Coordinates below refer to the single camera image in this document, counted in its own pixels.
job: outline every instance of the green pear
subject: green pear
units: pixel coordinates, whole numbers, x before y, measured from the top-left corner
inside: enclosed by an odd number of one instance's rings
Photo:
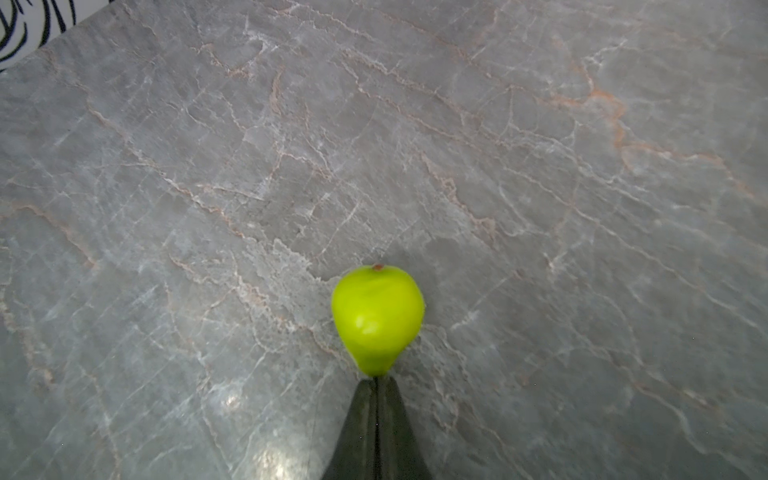
[[[336,329],[363,373],[382,376],[422,325],[424,298],[396,266],[361,266],[347,273],[331,298]]]

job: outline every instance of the yellow-green fruit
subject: yellow-green fruit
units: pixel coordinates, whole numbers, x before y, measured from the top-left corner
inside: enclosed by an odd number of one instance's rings
[[[381,376],[419,333],[424,299],[406,272],[376,264],[361,266],[339,281],[331,310],[357,366],[366,375]]]

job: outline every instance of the gray marble countertop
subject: gray marble countertop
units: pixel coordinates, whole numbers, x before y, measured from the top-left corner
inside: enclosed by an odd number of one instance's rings
[[[768,478],[764,2],[125,0],[0,92],[0,477],[319,478],[381,261],[436,478]]]

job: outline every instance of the black and white patterned fabric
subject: black and white patterned fabric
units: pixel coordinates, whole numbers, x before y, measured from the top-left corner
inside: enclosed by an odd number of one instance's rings
[[[0,71],[114,0],[0,0]]]

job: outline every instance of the marble surface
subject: marble surface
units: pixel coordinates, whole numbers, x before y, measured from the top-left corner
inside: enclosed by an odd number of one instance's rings
[[[767,25],[102,10],[0,74],[0,477],[318,478],[360,378],[329,294],[383,261],[436,478],[768,478]]]

